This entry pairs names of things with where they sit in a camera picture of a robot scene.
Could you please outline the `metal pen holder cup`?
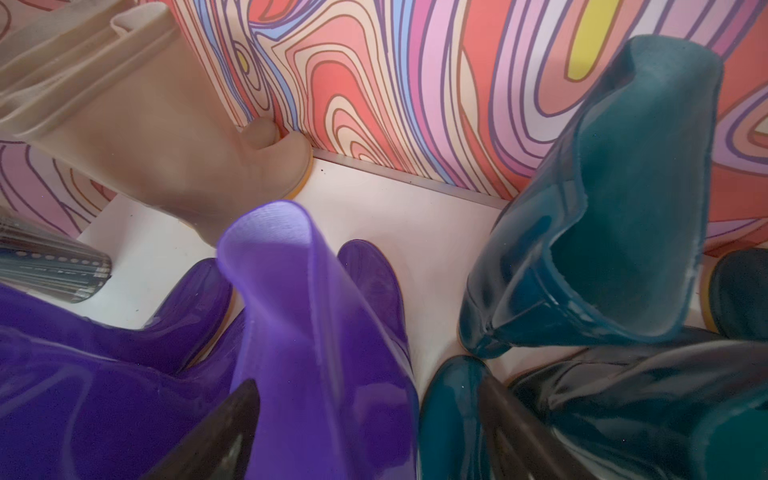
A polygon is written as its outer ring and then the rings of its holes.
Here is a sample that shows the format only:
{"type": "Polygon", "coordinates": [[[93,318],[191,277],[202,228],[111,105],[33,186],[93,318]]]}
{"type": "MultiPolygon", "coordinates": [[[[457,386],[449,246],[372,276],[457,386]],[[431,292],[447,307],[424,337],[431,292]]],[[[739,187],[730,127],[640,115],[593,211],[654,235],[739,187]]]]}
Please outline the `metal pen holder cup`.
{"type": "Polygon", "coordinates": [[[109,255],[1,209],[3,284],[79,303],[111,276],[109,255]]]}

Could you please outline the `purple rain boot front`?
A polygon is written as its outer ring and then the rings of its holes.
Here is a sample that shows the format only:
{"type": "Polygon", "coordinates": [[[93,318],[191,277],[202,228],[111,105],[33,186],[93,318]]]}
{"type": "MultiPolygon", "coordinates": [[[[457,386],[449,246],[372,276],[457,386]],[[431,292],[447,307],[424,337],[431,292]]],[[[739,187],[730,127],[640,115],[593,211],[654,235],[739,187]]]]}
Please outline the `purple rain boot front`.
{"type": "Polygon", "coordinates": [[[137,479],[228,396],[243,322],[197,262],[140,330],[1,291],[1,475],[137,479]]]}

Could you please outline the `teal rain boot back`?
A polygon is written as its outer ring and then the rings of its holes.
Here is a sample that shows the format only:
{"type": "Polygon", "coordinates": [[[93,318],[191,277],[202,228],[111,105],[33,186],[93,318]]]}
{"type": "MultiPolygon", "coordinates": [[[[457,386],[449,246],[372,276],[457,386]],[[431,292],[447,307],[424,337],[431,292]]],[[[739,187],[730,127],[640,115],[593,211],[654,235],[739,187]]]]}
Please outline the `teal rain boot back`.
{"type": "Polygon", "coordinates": [[[470,354],[677,335],[706,238],[723,75],[687,40],[625,43],[468,275],[458,337],[470,354]]]}

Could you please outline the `teal rain boot far right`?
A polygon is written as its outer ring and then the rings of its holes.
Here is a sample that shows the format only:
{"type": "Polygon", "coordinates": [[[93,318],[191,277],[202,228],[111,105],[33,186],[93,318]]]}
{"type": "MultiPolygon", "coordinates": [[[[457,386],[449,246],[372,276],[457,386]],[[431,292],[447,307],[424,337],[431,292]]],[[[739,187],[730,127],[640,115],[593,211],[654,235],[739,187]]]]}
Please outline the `teal rain boot far right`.
{"type": "Polygon", "coordinates": [[[767,340],[767,250],[730,252],[703,270],[702,316],[708,330],[736,340],[767,340]]]}

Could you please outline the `purple rain boot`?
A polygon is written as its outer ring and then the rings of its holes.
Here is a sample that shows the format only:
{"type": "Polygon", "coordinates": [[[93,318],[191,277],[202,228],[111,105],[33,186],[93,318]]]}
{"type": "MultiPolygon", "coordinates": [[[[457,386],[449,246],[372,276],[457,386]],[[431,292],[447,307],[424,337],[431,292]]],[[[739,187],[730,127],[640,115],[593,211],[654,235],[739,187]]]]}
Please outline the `purple rain boot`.
{"type": "Polygon", "coordinates": [[[197,262],[140,330],[1,291],[1,475],[137,479],[228,396],[243,322],[197,262]]]}
{"type": "Polygon", "coordinates": [[[250,479],[414,479],[418,395],[396,275],[372,243],[331,249],[299,204],[234,222],[220,270],[244,300],[234,380],[260,412],[250,479]]]}

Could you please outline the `teal rain boot centre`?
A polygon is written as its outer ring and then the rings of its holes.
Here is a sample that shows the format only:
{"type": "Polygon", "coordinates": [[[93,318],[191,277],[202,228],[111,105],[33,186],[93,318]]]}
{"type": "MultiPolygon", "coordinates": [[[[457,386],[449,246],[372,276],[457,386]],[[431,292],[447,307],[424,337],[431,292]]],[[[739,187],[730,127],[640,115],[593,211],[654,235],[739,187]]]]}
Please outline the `teal rain boot centre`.
{"type": "Polygon", "coordinates": [[[516,396],[602,479],[764,479],[767,344],[686,328],[600,345],[513,380],[516,396]]]}

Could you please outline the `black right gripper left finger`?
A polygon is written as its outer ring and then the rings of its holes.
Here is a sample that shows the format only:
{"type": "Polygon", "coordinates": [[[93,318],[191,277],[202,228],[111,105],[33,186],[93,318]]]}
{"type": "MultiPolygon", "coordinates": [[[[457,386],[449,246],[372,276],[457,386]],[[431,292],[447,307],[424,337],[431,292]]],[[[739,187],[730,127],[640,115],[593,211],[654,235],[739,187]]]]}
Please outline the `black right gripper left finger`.
{"type": "Polygon", "coordinates": [[[242,382],[165,457],[146,479],[243,479],[260,413],[256,382],[242,382]]]}

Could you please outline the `purple rain boot back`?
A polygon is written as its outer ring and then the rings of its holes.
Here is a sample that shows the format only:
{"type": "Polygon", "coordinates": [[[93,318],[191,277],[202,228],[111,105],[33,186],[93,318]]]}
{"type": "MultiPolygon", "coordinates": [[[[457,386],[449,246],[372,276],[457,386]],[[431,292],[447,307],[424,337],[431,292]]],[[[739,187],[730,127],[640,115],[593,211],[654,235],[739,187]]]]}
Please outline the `purple rain boot back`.
{"type": "Polygon", "coordinates": [[[372,243],[331,249],[299,204],[234,222],[220,270],[244,300],[234,380],[260,412],[250,479],[414,479],[418,395],[396,275],[372,243]]]}

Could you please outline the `beige rain boot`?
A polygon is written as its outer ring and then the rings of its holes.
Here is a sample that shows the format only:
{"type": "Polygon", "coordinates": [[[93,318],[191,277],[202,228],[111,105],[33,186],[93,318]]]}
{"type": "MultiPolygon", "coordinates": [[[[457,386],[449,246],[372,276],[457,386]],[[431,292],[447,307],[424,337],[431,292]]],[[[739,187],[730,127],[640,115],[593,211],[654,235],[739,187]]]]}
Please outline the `beige rain boot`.
{"type": "Polygon", "coordinates": [[[305,185],[312,149],[268,119],[230,120],[163,3],[59,35],[1,66],[1,129],[215,244],[305,185]]]}
{"type": "Polygon", "coordinates": [[[75,1],[41,15],[1,41],[1,66],[88,22],[95,21],[97,27],[106,25],[113,16],[135,6],[135,1],[75,1]]]}

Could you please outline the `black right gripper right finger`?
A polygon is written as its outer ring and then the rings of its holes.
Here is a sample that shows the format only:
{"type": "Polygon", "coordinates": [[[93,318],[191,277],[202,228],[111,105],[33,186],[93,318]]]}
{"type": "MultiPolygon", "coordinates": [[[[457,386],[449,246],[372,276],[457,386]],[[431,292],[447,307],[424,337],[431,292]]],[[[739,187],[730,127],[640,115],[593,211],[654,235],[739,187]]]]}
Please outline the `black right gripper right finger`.
{"type": "Polygon", "coordinates": [[[478,387],[479,417],[497,479],[577,480],[594,475],[494,377],[478,387]]]}

